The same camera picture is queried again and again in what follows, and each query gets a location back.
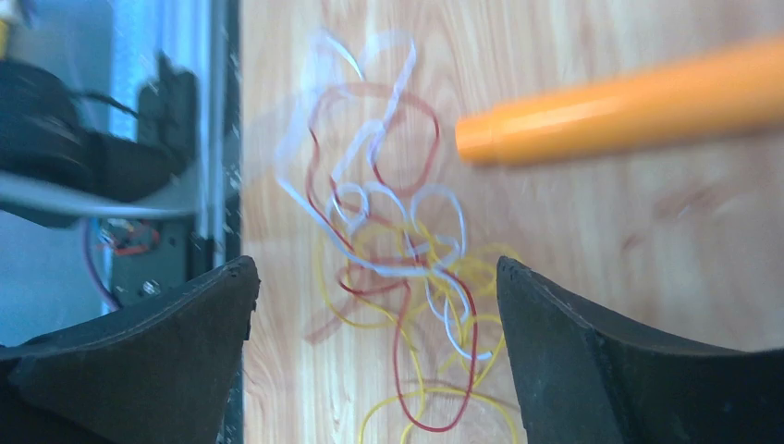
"yellow string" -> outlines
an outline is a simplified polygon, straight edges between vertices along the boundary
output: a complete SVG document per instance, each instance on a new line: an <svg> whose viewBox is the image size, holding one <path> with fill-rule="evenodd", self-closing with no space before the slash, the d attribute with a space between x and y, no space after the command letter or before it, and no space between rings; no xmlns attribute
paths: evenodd
<svg viewBox="0 0 784 444"><path fill-rule="evenodd" d="M428 243L429 249L426 253L426 257L428 263L430 264L437 264L440 262L441 257L439 257L438 253L436 252L436 249L439 246L451 247L450 245L447 245L443 242L439 242L435 238L435 236L433 236L429 232L429 230L427 230L424 224L422 224L419 221L417 221L415 225L401 224L395 226L386 226L381 224L368 224L367 226L362 228L358 233L355 234L354 242L353 242L355 254L357 254L357 256L359 256L364 260L371 261L372 258L366 252L366 243L370 239L375 239L375 236L373 235L393 233L393 234L397 234L396 239L398 240L397 241L398 253L400 254L401 257L406 257L408 256L406 253L408 246L403 245L403 240L405 239L404 234L407 232L416 233L416 235L424 238L425 241ZM376 329L376 328L385 328L385 327L395 327L398 323L398 318L394 314L392 314L390 311L388 311L386 308L382 307L381 305L378 305L371 301L367 301L365 298L357 298L357 299L359 299L360 302L367 305L368 307L384 315L387 318L386 321L372 323L372 324L357 323L351 321L350 319L347 319L347 317L344 316L342 313L340 313L339 310L335 307L335 305L332 304L332 301L329 298L329 293L325 281L324 260L323 260L324 245L325 245L325 236L320 236L317 242L316 251L313 252L313 268L314 271L316 271L316 280L319 287L319 291L321 292L322 298L324 299L324 302L326 306L330 309L330 311L341 322L344 322L356 328ZM494 243L494 244L485 245L484 247L479 248L474 252L472 252L472 254L466 254L465 256L461 257L459 260L455 261L455 263L452 264L447 269L449 272L460 276L461 280L463 280L466 283L477 282L477 281L483 283L483 285L478 286L480 287L478 290L476 290L475 292L472 291L472 296L474 296L475 298L486 297L486 296L496 294L496 270L491 264L488 264L487 262L480 259L482 255L488 255L491 253L501 253L519 259L519 256L507 245ZM350 260L347 258L347 266L348 265L350 265ZM445 282L444 279L438 277L433 272L429 272L425 277L410 278L409 283L411 285L409 305L413 305L415 300L414 295L416 293L414 291L414 288L420 286L423 287L424 285L431 285L434 288L434 291L431 294L431 297L434 300L440 298L442 295L444 298L446 298L447 306L449 308L449 311L451 312L451 318L455 320L454 325L458 333L457 342L461 347L468 342L469 332L472 330L471 327L473 327L475 323L495 322L499 325L501 324L500 317L491 314L478 314L477 316L470 316L465 322L465 324L462 324L459 320L457 310L455 308L456 304L454 301L454 298L459 297L458 292L451 285ZM350 273L346 274L346 285L347 287L352 287L353 285ZM405 313L403 315L403 318L400 320L400 324L401 324L400 335L402 336L406 346L409 349L409 353L411 355L411 359L414 365L414 370L417 375L417 385L419 386L418 390L405 393L402 396L403 398L412 398L415 396L420 397L419 409L417 413L414 415L414 418L416 420L419 420L424 412L426 394L440 393L440 394L456 395L456 396L465 396L466 394L465 390L459 390L456 388L428 388L424 385L423 371L419 362L419 358L417 356L418 351L413 346L413 343L411 342L408 334L406 333L405 323L408 322L413 317L415 317L416 315L418 315L419 313L421 313L422 310L427 308L427 306L428 306L427 301L422 302L419 305L416 305L413 309ZM498 340L498 343L493 349L492 356L488 361L487 365L482 371L479 372L476 379L474 380L473 389L477 389L479 385L484 381L485 377L489 374L490 370L495 365L496 359L498 355L501 353L501 351L503 350L505 345L506 342L502 334ZM484 353L486 352L486 350L483 351L478 350L477 352ZM460 365L462 366L462 368L465 370L466 373L469 372L469 368L468 365L466 364L466 360L461 359L458 352L454 351L450 354L449 358L444 362L444 364L442 364L438 368L437 373L439 375L442 374L444 371L446 371L446 369L449 366L451 366L454 363L455 360L460 361ZM504 417L504 420L507 422L509 430L511 431L512 442L515 444L518 443L517 429L515 428L514 423L511 420L511 417L509 416L508 412L503 408L503 406L501 406L501 404L499 404L498 402L494 401L492 398L489 398L485 395L480 395L472 392L471 396L479 401L488 403L493 408L501 412L501 414ZM398 400L398 396L393 396L384 401L381 401L378 404L376 404L370 410L370 412L368 412L365 415L364 419L361 422L360 430L359 430L358 439L360 444L363 443L364 430L367 427L367 424L370 421L370 418L373 416L373 414L378 410L380 410L381 408L383 408L384 406L397 400ZM413 423L408 424L406 428L403 430L403 433L400 437L401 444L405 444L405 442L408 439L409 433L413 429L413 426L414 426Z"/></svg>

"red string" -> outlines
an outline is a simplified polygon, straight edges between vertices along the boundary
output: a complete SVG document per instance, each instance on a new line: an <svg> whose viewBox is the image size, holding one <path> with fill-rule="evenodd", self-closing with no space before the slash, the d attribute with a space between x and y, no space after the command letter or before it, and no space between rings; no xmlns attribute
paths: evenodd
<svg viewBox="0 0 784 444"><path fill-rule="evenodd" d="M314 186L313 186L314 176L316 174L316 171L318 170L318 167L319 167L319 164L320 164L320 161L321 161L321 156L320 156L321 146L319 144L318 137L316 137L315 130L313 129L313 126L314 126L315 121L317 120L317 118L318 118L318 116L319 116L319 114L321 112L322 106L325 103L327 103L328 105L331 106L331 105L334 105L335 102L337 100L340 100L341 98L342 99L346 99L346 96L343 95L343 94L340 94L338 97L336 97L336 94L338 94L338 92L345 92L345 91L349 91L353 96L365 96L365 97L369 96L369 97L384 98L384 97L388 97L389 94L392 93L392 88L388 87L386 85L375 84L375 83L368 83L368 82L349 83L349 84L346 84L346 85L339 85L339 86L330 88L329 90L327 90L320 97L319 102L316 104L316 107L313 110L313 113L312 113L312 116L311 116L311 119L310 119L310 122L309 122L309 131L311 133L311 138L313 140L313 155L312 155L311 161L310 161L310 163L308 165L307 176L305 178L305 190L306 190L308 203L310 204L312 209L316 212L316 214L318 214L319 217L321 217L323 219L323 221L327 224L327 226L329 226L330 229L332 229L332 231L337 235L337 237L346 245L346 247L349 248L350 251L354 252L353 245L351 245L349 240L346 239L346 237L343 236L340 233L340 230L337 229L329 221L329 219L326 217L326 215L320 210L320 207L321 207L322 204L318 201L318 198L315 196L315 189L314 189ZM425 159L424 166L423 166L423 171L420 174L420 176L416 179L416 181L413 184L411 184L410 186L404 187L404 188L402 188L400 190L395 190L394 188L390 187L388 184L385 183L384 179L381 177L381 173L378 170L378 166L377 165L373 165L373 172L374 172L374 175L375 175L376 179L379 181L379 183L387 186L390 190L392 190L399 197L405 198L405 197L411 197L417 190L419 190L422 187L422 185L424 185L425 181L427 181L427 177L430 174L430 171L431 171L431 169L433 167L433 162L435 160L435 151L438 148L438 145L440 144L441 131L440 131L440 126L438 124L438 119L435 116L435 111L433 110L432 107L430 107L422 99L420 99L419 97L416 97L413 94L410 94L409 92L403 92L402 95L400 96L400 103L403 104L403 105L414 106L415 108L419 109L421 112L423 112L425 115L427 115L428 117L430 117L433 120L433 124L434 124L434 128L435 128L434 141L433 141L433 144L430 146L430 150L428 152L427 158ZM389 124L389 128L390 129L394 128L398 124L398 122L399 122L399 118L393 118L392 121ZM330 185L330 188L332 189L333 197L335 198L335 201L337 202L338 205L340 205L342 208L346 208L346 209L348 209L348 210L350 210L350 211L352 211L354 213L358 213L360 211L360 208L358 208L355 205L350 205L348 203L342 203L342 202L339 201L339 199L337 198L337 184L333 180L331 180L331 178L329 180L329 185ZM386 221L385 219L383 219L380 216L368 215L368 218L370 220L372 220L373 222L375 222L375 223L380 223L380 224L384 224L384 225L390 225L390 223L388 221ZM413 258L371 257L371 258L369 258L369 260L371 262L373 262L374 264L379 264L379 265L384 264L384 265L421 265L421 266L427 266L426 260L424 258L421 258L419 255L415 255ZM392 366L393 366L393 370L394 370L394 373L395 373L395 389L396 389L397 394L398 394L398 400L400 402L400 407L403 409L403 412L406 414L406 416L409 418L409 420L413 424L415 424L416 426L418 426L419 428L421 428L423 430L427 430L429 432L435 432L435 433L446 432L448 430L451 430L452 428L454 428L457 425L457 423L459 422L460 418L462 418L462 416L465 414L466 408L468 407L468 401L471 398L471 393L473 391L473 382L474 382L474 378L475 378L475 374L476 374L477 344L478 344L478 339L479 339L479 326L478 326L478 323L475 323L475 322L473 323L473 328L472 328L473 329L473 338L472 338L471 364L470 364L470 367L469 367L469 382L468 382L468 387L466 388L465 396L463 397L462 404L460 405L460 408L458 410L458 413L455 415L455 418L452 420L452 422L449 423L446 426L443 426L443 427L432 427L432 426L429 426L429 425L425 425L425 424L419 422L418 420L416 420L416 418L414 418L413 415L411 415L411 413L409 411L409 408L406 405L405 400L403 399L403 392L402 392L402 389L400 387L401 382L400 382L400 374L399 374L399 368L398 368L398 347L399 347L399 343L400 343L400 334L401 334L402 328L403 328L403 325L402 325L403 318L404 318L405 314L408 312L408 307L409 307L410 299L411 299L411 287L410 287L409 280L403 278L403 279L400 279L398 281L392 282L390 284L387 284L385 286L381 286L381 287L378 287L378 288L370 288L370 289L367 289L367 290L358 290L358 289L351 288L348 285L346 285L344 283L344 281L343 281L343 278L342 278L342 277L347 277L348 274L352 270L360 270L360 271L368 272L368 273L372 272L373 270L370 270L370 269L368 269L368 268L366 268L364 266L361 266L361 265L352 264L352 265L345 266L345 267L343 267L343 268L341 268L340 270L337 271L337 283L338 283L338 285L340 286L340 288L342 288L343 290L347 291L348 293L353 295L355 298L363 299L366 296L370 296L370 295L374 295L374 294L386 293L386 292L389 292L391 290L395 290L395 289L397 289L399 287L404 287L406 289L406 294L404 296L403 305L400 308L400 311L398 313L397 327L395 328L395 338L394 338L393 347L392 347L392 349L393 349L392 350L392 353L393 353L393 356L392 356ZM466 299L469 302L469 306L471 308L472 315L476 316L476 306L474 305L473 297L472 297L471 292L469 291L468 287L465 285L464 282L459 280L456 276L452 275L448 271L445 270L444 273L446 273L451 278L455 279L460 284L460 286L463 288L463 290L465 291L465 294L466 294Z"/></svg>

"wood grain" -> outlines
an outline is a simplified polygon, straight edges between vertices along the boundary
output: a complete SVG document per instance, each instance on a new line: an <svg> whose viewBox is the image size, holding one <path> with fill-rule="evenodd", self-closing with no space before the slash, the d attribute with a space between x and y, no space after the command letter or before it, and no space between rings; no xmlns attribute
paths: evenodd
<svg viewBox="0 0 784 444"><path fill-rule="evenodd" d="M302 85L312 33L331 30L358 53L376 32L412 32L419 63L409 91L436 110L449 132L459 116L498 102L784 31L784 2L247 0L242 17L243 244L263 280L245 351L246 439L343 443L356 442L364 414L394 394L392 329L341 327L316 345L303 339L329 319L312 271L318 231L266 173L289 97ZM404 57L382 56L369 77L391 83ZM323 123L331 128L327 164L358 121ZM393 184L409 183L432 130L413 118L394 132L382 169ZM292 168L298 186L307 157L299 160ZM505 241L566 288L677 335L743 350L784 345L782 131L526 169L462 165L447 138L433 180L461 199L471 246ZM447 208L434 203L428 223L449 220L438 216ZM333 250L325 255L329 280L342 265ZM330 285L333 298L342 299ZM378 320L367 311L353 316ZM434 360L449 351L441 331L423 318L417 335ZM432 376L435 363L424 366ZM455 370L446 379L464 384ZM517 408L506 357L481 391ZM445 424L457 408L458 400L432 398L424 420ZM388 406L364 442L399 440L405 424L399 406ZM475 401L455 430L415 430L410 440L508 441L498 413Z"/></svg>

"wooden table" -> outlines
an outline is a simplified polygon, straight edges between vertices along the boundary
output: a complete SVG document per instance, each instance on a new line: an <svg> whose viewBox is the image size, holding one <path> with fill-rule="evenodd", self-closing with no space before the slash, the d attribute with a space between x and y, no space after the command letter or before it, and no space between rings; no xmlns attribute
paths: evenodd
<svg viewBox="0 0 784 444"><path fill-rule="evenodd" d="M784 31L780 0L258 0L243 2L242 13L243 242L263 280L245 349L249 443L356 442L364 414L395 393L393 328L341 327L315 345L304 339L330 317L312 269L320 231L266 168L286 125L281 110L290 109L278 104L300 89L315 31L330 30L355 54L379 31L410 31L419 62L408 91L435 109L446 133L459 116L498 102ZM404 57L382 56L368 77L391 83ZM356 130L349 114L324 123L328 165ZM379 161L392 185L412 180L432 137L412 120L390 134ZM300 190L307 159L291 168ZM359 171L354 178L368 177ZM525 169L463 165L446 137L430 180L459 196L470 248L507 242L562 286L686 338L742 350L784 345L784 132ZM429 224L453 218L436 216L451 211L445 203L430 210ZM343 259L327 247L325 260L340 301L346 295L331 282ZM379 319L366 310L352 316ZM443 326L423 316L418 328L426 351L446 356ZM433 363L425 367L435 375ZM456 367L444 379L462 385L465 374ZM517 408L505 356L480 391ZM446 424L458 404L431 398L423 420ZM397 441L405 424L393 403L374 416L364 442ZM457 429L410 437L508 441L499 414L477 401Z"/></svg>

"orange tube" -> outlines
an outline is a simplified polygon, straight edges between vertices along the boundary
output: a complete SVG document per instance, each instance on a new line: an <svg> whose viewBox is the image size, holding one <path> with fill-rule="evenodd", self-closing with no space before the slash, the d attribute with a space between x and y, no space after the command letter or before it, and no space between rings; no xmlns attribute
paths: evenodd
<svg viewBox="0 0 784 444"><path fill-rule="evenodd" d="M533 164L784 122L784 37L460 120L458 153Z"/></svg>

